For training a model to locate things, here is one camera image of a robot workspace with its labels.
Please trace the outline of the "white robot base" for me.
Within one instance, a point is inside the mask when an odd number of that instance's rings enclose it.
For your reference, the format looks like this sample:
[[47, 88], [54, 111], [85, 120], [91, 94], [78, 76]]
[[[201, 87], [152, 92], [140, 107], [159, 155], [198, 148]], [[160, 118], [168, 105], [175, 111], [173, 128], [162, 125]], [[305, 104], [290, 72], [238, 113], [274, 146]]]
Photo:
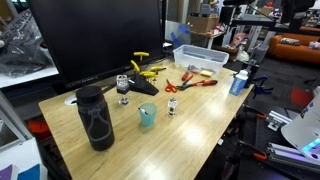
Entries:
[[307, 159], [320, 164], [320, 94], [290, 123], [281, 128], [283, 137]]

